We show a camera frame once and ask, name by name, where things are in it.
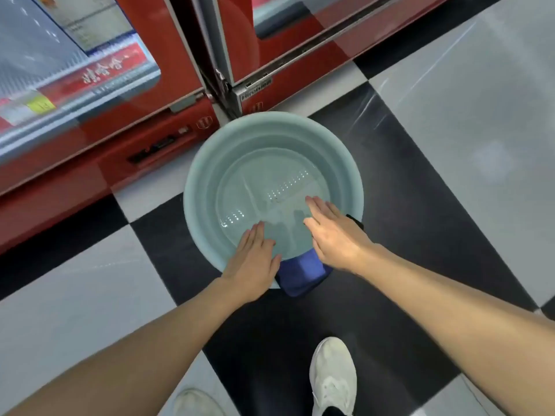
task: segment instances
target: white sneaker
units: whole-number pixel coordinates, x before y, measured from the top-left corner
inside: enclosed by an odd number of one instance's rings
[[[224,411],[208,394],[191,388],[177,395],[174,402],[175,416],[225,416]]]
[[[321,416],[330,406],[352,415],[356,369],[345,343],[337,337],[322,340],[312,356],[309,377],[314,396],[312,416]]]

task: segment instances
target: refrigerator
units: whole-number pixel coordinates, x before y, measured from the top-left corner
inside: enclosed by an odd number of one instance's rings
[[[444,1],[192,0],[203,66],[236,116],[271,109]]]
[[[169,0],[0,0],[0,252],[218,126]]]

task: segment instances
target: blue towel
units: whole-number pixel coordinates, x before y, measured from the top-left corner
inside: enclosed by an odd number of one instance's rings
[[[362,223],[355,218],[350,215],[347,217],[353,219],[360,229],[364,229]],[[320,261],[313,248],[298,257],[283,260],[276,281],[289,296],[299,296],[314,289],[332,270],[332,267]]]

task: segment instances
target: checkered floor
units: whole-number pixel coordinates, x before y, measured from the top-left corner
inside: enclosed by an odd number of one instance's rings
[[[555,320],[555,33],[542,30],[555,3],[495,1],[452,0],[276,109],[349,148],[374,241]],[[0,256],[0,413],[218,277],[183,216],[197,150]],[[503,414],[406,314],[339,272],[241,308],[176,392],[200,388],[228,416],[307,415],[327,335],[357,366],[355,414]]]

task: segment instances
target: person's left arm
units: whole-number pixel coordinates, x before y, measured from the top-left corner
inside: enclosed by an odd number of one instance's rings
[[[6,416],[156,415],[220,325],[272,284],[281,256],[264,224],[247,231],[221,277],[176,309],[88,357]]]

